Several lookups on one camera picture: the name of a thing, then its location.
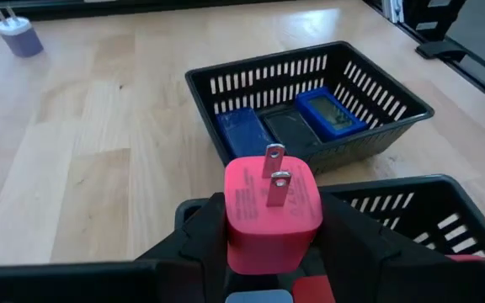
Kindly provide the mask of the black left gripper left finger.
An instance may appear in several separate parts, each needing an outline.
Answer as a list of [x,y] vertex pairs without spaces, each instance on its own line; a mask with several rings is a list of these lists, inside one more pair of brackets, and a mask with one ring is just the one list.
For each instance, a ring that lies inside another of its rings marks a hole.
[[214,193],[141,259],[156,263],[160,302],[223,302],[227,271],[224,194]]

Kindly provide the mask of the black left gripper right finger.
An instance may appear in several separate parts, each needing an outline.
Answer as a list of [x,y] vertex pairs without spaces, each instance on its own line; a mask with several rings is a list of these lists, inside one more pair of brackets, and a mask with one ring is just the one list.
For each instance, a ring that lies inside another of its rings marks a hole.
[[321,195],[317,246],[337,302],[444,302],[449,259],[332,194]]

